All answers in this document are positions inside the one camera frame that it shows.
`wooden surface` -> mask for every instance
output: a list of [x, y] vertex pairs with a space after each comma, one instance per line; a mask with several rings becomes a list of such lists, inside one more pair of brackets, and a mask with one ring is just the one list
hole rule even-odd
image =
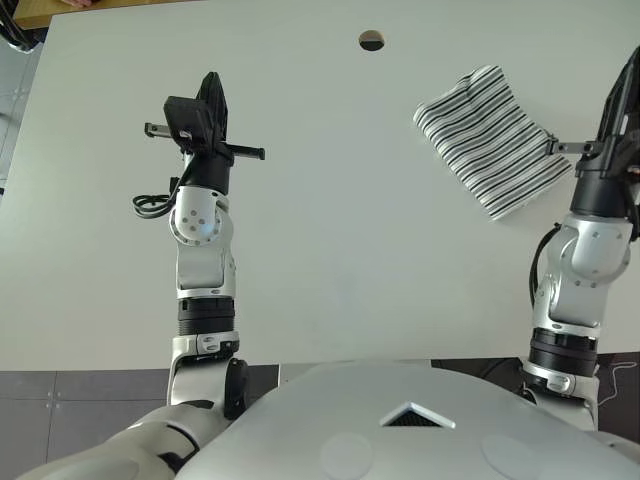
[[[631, 0], [212, 0], [57, 16], [0, 205], [0, 370], [169, 364], [176, 243], [131, 198], [181, 171], [177, 146], [143, 125], [208, 71], [229, 141], [267, 152], [231, 172], [240, 358], [526, 355], [529, 264], [575, 180], [491, 222], [412, 116], [495, 64], [544, 128], [593, 138], [638, 18]], [[369, 29], [382, 50], [359, 47]], [[638, 249], [611, 289], [601, 352], [640, 350]]]
[[59, 13], [84, 12], [105, 8], [152, 5], [155, 3], [186, 2], [189, 0], [99, 0], [90, 7], [78, 8], [67, 5], [62, 0], [20, 0], [13, 19], [25, 30], [48, 27], [51, 18]]

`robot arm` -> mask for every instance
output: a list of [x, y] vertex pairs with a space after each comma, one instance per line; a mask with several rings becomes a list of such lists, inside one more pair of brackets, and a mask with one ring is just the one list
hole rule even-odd
[[[247, 366], [233, 358], [240, 342], [234, 330], [229, 174], [237, 155], [264, 159], [264, 149], [226, 142], [227, 106], [216, 73], [205, 77], [195, 99], [169, 97], [164, 112], [168, 126], [146, 124], [145, 132], [172, 138], [185, 165], [167, 201], [151, 207], [160, 214], [170, 209], [169, 227], [178, 245], [179, 335], [173, 340], [168, 402], [208, 400], [225, 418], [235, 419], [246, 408]], [[150, 201], [134, 199], [143, 218], [158, 216], [145, 207]]]
[[247, 365], [233, 358], [239, 336], [226, 195], [235, 155], [264, 159], [264, 150], [225, 142], [227, 107], [215, 73], [205, 77], [195, 99], [169, 97], [164, 111], [168, 126], [146, 124], [145, 133], [178, 143], [183, 174], [172, 179], [169, 195], [141, 195], [133, 203], [142, 218], [169, 213], [178, 244], [179, 327], [168, 405], [102, 445], [37, 468], [23, 480], [171, 479], [246, 409]]
[[640, 48], [607, 98], [596, 141], [550, 147], [550, 153], [583, 155], [571, 212], [550, 232], [547, 271], [540, 286], [533, 285], [534, 330], [523, 374], [543, 403], [584, 401], [591, 428], [597, 426], [597, 343], [607, 293], [629, 265], [629, 243], [638, 236], [639, 82]]

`floor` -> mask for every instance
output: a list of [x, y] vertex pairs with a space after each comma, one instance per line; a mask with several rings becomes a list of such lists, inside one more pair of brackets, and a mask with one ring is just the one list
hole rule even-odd
[[[41, 46], [24, 55], [0, 42], [0, 188], [9, 174], [40, 51]], [[601, 398], [613, 388], [609, 365], [629, 360], [640, 361], [640, 354], [601, 356]], [[476, 376], [492, 365], [488, 381], [510, 390], [519, 384], [516, 361], [434, 364]], [[163, 405], [167, 377], [167, 370], [0, 372], [0, 480], [101, 443]], [[278, 368], [251, 367], [251, 378], [249, 395], [255, 400], [276, 386]], [[640, 442], [639, 369], [619, 371], [618, 387], [618, 397], [600, 408], [601, 429]]]
[[0, 41], [0, 188], [4, 188], [42, 45], [29, 55]]

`black joint actuator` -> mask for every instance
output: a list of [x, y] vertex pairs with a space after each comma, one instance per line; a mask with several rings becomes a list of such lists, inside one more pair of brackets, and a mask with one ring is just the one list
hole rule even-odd
[[183, 298], [178, 301], [178, 334], [232, 332], [235, 308], [233, 298]]

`gray floor tile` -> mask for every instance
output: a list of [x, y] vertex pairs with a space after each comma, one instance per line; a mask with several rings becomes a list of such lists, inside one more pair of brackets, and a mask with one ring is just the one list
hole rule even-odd
[[278, 386], [278, 365], [249, 366], [249, 396], [261, 397]]
[[168, 370], [58, 372], [59, 400], [163, 400]]
[[16, 52], [6, 42], [0, 42], [0, 95], [18, 93], [29, 55]]
[[22, 76], [22, 82], [20, 83], [20, 91], [22, 93], [27, 93], [31, 90], [31, 84], [33, 83], [33, 78], [36, 75], [36, 69], [40, 62], [42, 47], [43, 44], [39, 43], [36, 48], [33, 49], [33, 52], [29, 54], [29, 60], [27, 61], [27, 66], [24, 70], [24, 75]]
[[0, 372], [0, 398], [47, 400], [55, 372]]
[[47, 461], [94, 447], [163, 405], [162, 400], [56, 402]]
[[45, 463], [49, 414], [44, 400], [0, 400], [0, 480]]
[[13, 113], [13, 104], [17, 100], [17, 95], [0, 95], [0, 152], [4, 138], [11, 125], [11, 115]]
[[13, 150], [16, 147], [18, 140], [18, 132], [20, 131], [20, 125], [22, 124], [22, 116], [24, 115], [24, 109], [27, 105], [28, 93], [21, 93], [18, 95], [13, 107], [13, 113], [9, 122], [9, 128], [2, 144], [2, 151], [0, 152], [0, 179], [7, 178], [9, 173], [9, 167], [11, 165], [11, 159], [13, 157]]

